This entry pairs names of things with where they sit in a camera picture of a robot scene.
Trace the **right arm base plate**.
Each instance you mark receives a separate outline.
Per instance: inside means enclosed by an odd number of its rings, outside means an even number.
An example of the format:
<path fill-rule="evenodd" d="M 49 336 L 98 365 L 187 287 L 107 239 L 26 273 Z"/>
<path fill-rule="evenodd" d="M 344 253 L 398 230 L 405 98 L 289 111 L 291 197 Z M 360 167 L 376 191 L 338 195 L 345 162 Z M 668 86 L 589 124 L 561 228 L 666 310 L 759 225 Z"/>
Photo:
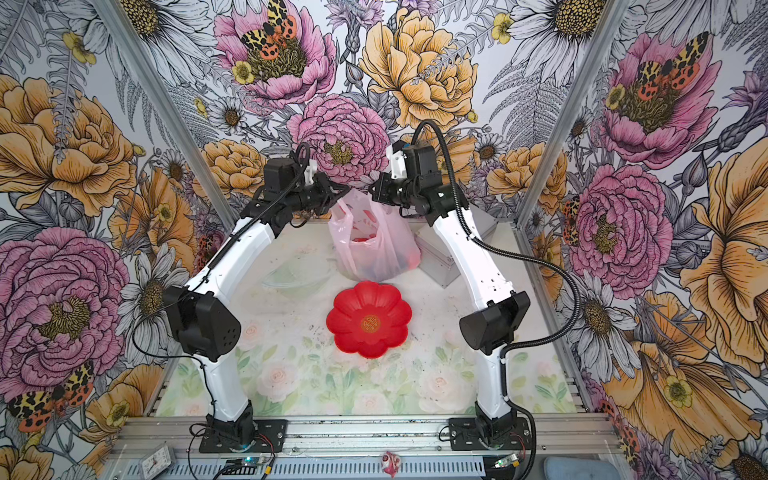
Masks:
<path fill-rule="evenodd" d="M 496 419 L 456 417 L 448 421 L 453 451 L 526 451 L 533 448 L 526 418 L 505 415 Z"/>

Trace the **pink plastic bag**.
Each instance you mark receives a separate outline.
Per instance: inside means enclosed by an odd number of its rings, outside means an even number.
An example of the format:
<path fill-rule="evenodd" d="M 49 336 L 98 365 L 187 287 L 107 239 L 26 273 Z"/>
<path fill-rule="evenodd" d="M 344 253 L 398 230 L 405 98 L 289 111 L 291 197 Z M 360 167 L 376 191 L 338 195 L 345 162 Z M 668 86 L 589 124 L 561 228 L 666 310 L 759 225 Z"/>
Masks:
<path fill-rule="evenodd" d="M 386 282 L 418 267 L 421 252 L 398 209 L 353 189 L 328 222 L 340 272 L 358 281 Z"/>

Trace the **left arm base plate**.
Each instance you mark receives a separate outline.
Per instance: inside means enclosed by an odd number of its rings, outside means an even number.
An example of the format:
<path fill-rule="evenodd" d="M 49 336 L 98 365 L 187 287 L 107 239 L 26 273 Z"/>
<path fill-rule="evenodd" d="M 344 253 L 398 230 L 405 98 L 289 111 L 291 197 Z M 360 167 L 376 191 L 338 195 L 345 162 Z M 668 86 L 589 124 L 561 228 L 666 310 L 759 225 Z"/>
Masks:
<path fill-rule="evenodd" d="M 283 419 L 259 419 L 253 423 L 253 438 L 244 441 L 232 429 L 207 428 L 198 451 L 203 454 L 281 453 L 288 422 Z"/>

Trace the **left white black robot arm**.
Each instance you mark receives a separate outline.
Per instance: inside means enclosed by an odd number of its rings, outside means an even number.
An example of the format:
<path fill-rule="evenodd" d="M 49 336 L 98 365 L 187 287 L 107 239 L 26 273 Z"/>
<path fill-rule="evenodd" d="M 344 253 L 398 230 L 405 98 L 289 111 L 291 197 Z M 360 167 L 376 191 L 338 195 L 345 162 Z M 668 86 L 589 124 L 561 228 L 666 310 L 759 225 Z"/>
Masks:
<path fill-rule="evenodd" d="M 182 287 L 163 292 L 173 338 L 198 364 L 211 400 L 201 451 L 245 452 L 259 443 L 252 402 L 239 379 L 235 347 L 243 327 L 234 294 L 259 255 L 296 213 L 322 216 L 352 188 L 322 172 L 303 179 L 268 181 L 246 204 L 234 231 L 214 257 Z"/>

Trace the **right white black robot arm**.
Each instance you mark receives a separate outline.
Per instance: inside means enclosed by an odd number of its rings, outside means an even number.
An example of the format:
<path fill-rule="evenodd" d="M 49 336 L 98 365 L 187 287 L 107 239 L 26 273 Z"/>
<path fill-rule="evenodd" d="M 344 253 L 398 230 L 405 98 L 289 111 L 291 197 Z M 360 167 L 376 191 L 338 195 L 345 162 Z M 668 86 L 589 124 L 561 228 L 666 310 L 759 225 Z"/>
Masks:
<path fill-rule="evenodd" d="M 475 425 L 487 446 L 496 447 L 518 426 L 517 414 L 503 392 L 501 353 L 514 341 L 514 333 L 530 307 L 525 292 L 514 290 L 496 266 L 481 239 L 469 204 L 460 188 L 437 185 L 423 178 L 394 179 L 384 173 L 369 187 L 372 200 L 401 209 L 413 209 L 447 247 L 469 290 L 473 311 L 459 320 L 460 332 L 479 354 Z"/>

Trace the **red flower-shaped plate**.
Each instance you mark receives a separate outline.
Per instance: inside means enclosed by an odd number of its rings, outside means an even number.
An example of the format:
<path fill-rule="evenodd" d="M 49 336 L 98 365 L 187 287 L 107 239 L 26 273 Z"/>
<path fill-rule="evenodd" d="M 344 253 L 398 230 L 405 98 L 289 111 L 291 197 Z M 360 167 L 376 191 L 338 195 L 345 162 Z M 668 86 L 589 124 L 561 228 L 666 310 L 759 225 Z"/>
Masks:
<path fill-rule="evenodd" d="M 412 317 L 395 286 L 363 281 L 334 298 L 326 326 L 340 351 L 377 359 L 406 341 Z"/>

